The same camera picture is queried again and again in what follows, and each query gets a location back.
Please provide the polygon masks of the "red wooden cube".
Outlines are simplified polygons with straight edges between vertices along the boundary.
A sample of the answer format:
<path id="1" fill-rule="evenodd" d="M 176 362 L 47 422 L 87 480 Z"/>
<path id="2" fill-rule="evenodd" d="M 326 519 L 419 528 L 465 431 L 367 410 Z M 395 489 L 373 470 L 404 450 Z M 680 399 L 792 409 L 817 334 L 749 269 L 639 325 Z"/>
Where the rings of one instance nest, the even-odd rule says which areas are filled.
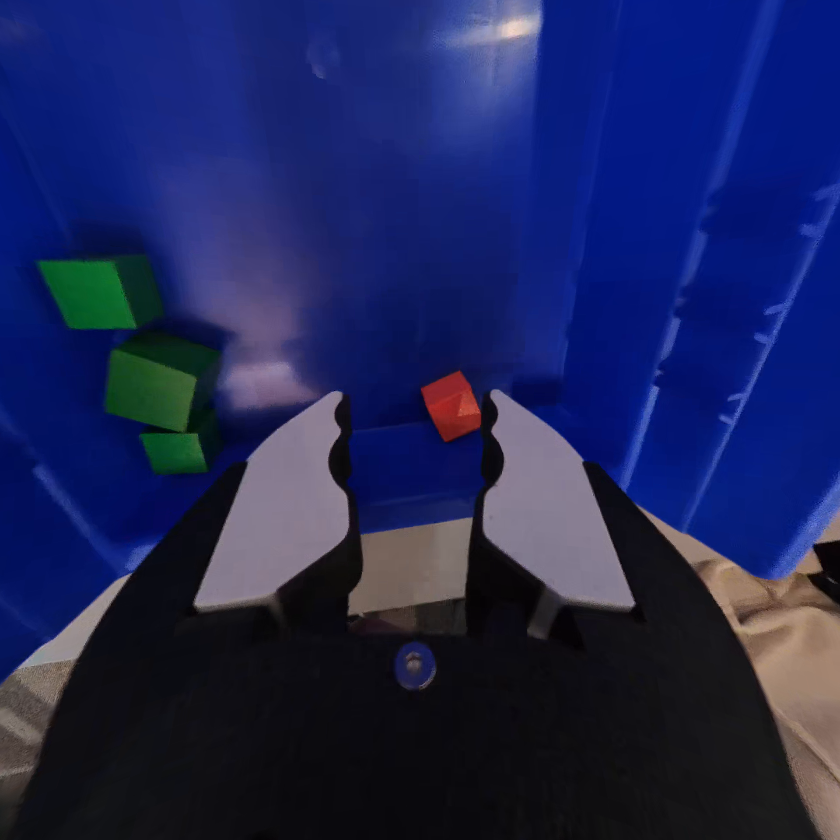
<path id="1" fill-rule="evenodd" d="M 480 405 L 462 371 L 424 385 L 421 395 L 428 415 L 445 443 L 480 429 Z"/>

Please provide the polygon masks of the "blue plastic bin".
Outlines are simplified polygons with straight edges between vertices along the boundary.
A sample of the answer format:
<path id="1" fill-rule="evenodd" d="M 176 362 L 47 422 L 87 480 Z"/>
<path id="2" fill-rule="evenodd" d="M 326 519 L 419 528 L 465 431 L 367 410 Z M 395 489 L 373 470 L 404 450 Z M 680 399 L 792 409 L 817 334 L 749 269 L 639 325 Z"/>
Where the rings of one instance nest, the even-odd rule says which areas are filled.
<path id="1" fill-rule="evenodd" d="M 227 444 L 151 469 L 129 328 L 41 260 L 144 256 Z M 465 518 L 462 371 L 755 576 L 838 509 L 838 2 L 2 2 L 2 678 L 227 463 L 349 394 L 363 532 Z"/>

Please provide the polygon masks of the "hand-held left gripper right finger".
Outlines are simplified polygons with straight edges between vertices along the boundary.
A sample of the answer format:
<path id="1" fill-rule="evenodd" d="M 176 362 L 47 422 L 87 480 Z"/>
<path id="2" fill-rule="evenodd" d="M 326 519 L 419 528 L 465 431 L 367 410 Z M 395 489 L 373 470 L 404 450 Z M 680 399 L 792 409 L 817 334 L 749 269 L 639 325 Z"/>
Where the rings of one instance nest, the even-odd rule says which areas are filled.
<path id="1" fill-rule="evenodd" d="M 488 392 L 481 413 L 483 486 L 469 535 L 467 634 L 572 637 L 576 612 L 634 616 L 583 458 L 503 391 Z"/>

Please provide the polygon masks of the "person's cream sweatshirt torso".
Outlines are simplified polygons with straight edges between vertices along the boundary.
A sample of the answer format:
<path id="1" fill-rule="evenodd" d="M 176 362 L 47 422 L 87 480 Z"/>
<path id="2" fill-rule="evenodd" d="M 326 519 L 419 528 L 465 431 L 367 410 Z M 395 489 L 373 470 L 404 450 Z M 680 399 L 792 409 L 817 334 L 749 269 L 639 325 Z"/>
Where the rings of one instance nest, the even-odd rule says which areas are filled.
<path id="1" fill-rule="evenodd" d="M 838 522 L 778 580 L 711 551 L 689 563 L 748 654 L 817 831 L 838 839 Z"/>

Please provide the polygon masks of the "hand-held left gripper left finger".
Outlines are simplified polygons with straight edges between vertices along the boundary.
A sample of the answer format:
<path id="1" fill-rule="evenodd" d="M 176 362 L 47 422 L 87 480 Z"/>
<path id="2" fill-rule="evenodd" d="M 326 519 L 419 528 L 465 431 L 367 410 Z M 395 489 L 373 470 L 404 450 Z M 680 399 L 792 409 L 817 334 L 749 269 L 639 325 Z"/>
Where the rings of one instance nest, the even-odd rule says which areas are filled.
<path id="1" fill-rule="evenodd" d="M 288 632 L 347 632 L 363 571 L 351 435 L 350 397 L 334 391 L 248 457 L 194 597 L 198 613 L 262 607 Z"/>

